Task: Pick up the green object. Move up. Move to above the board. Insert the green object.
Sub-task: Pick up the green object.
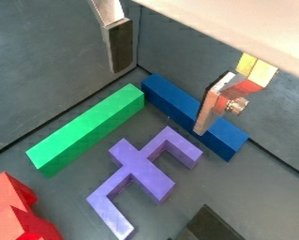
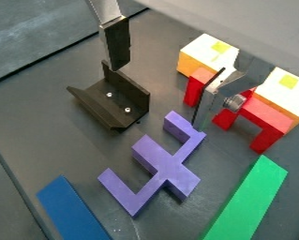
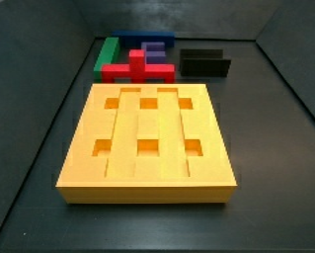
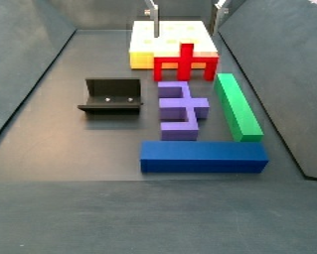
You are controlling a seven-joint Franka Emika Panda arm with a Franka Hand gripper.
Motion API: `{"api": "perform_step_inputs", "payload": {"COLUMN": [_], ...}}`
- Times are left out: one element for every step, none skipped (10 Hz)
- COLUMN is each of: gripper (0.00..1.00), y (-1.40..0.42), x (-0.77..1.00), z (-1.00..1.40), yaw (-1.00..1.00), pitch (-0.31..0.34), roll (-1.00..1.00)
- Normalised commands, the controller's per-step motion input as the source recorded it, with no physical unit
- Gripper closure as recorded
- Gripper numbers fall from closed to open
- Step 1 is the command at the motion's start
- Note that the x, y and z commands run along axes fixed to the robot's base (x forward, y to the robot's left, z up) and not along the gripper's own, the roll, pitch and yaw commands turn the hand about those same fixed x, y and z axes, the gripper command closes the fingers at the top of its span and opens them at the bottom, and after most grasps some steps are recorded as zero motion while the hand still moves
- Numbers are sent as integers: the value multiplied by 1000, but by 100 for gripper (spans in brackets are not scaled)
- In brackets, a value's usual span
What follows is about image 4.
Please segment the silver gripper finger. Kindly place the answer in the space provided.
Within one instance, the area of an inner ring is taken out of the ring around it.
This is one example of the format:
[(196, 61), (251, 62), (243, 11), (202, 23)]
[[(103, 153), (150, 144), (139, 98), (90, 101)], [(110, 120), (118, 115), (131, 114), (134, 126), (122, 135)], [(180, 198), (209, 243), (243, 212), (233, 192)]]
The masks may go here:
[(145, 15), (150, 17), (154, 22), (154, 37), (160, 37), (160, 7), (153, 0), (145, 0), (148, 8), (145, 9)]
[(217, 31), (220, 23), (221, 23), (221, 19), (229, 13), (229, 3), (231, 3), (231, 0), (218, 0), (218, 2), (214, 4), (216, 14), (214, 14), (214, 29), (213, 29), (213, 32)]

